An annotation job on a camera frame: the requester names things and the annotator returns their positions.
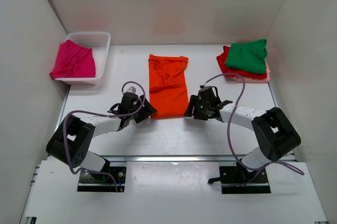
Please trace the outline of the orange t-shirt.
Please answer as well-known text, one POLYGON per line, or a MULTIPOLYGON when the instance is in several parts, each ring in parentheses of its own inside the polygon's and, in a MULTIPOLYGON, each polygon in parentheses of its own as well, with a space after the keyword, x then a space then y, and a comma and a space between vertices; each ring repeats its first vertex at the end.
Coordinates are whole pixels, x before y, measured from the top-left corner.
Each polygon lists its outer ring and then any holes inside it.
POLYGON ((182 117, 189 98, 185 69, 189 59, 185 56, 170 57, 149 55, 150 104, 157 110, 152 119, 182 117))

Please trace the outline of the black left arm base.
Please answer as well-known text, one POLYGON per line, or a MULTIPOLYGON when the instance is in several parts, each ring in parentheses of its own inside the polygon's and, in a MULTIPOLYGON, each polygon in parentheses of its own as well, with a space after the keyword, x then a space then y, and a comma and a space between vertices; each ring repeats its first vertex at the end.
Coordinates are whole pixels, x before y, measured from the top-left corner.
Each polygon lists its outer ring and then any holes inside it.
POLYGON ((125 191, 126 172, 126 162, 111 162, 109 173, 115 179, 114 182, 110 176, 81 171, 78 179, 77 191, 122 193, 125 191))

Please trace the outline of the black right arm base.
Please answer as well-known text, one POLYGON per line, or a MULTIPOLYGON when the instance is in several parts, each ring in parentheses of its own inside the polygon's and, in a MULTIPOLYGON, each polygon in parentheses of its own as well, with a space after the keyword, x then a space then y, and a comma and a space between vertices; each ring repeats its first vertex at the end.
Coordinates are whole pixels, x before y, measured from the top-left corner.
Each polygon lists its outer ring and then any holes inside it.
POLYGON ((246 171, 236 162, 220 162, 219 173, 209 178, 208 185, 218 183, 222 194, 270 194, 271 188, 266 168, 246 171))

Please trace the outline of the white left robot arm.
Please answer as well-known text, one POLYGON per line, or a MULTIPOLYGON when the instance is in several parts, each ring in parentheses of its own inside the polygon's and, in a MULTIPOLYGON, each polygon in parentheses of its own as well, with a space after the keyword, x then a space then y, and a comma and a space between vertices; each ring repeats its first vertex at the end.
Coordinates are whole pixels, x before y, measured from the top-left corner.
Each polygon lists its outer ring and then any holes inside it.
POLYGON ((140 123, 157 113, 144 95, 123 94, 121 102, 114 104, 102 116, 87 113, 79 118, 73 114, 64 118, 46 146, 46 152, 71 168, 91 173, 97 180, 110 176, 110 162, 89 150, 93 138, 118 132, 133 120, 140 123))

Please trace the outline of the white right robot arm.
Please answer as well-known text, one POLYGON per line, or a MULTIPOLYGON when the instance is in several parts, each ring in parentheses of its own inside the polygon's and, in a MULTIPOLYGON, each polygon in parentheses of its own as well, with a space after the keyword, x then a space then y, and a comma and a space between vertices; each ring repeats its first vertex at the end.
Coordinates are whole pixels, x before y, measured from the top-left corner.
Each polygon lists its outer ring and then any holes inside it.
POLYGON ((222 101, 215 86, 202 85, 197 95, 191 95, 184 113, 186 117, 208 121, 215 119, 226 123, 227 142, 238 167, 236 177, 242 182, 250 181, 255 172, 267 165, 277 163, 301 173, 281 159, 301 144, 301 138, 284 112, 277 107, 257 110, 239 105, 240 93, 236 102, 222 101), (239 158, 233 148, 231 125, 238 125, 254 132, 258 147, 243 158, 239 158))

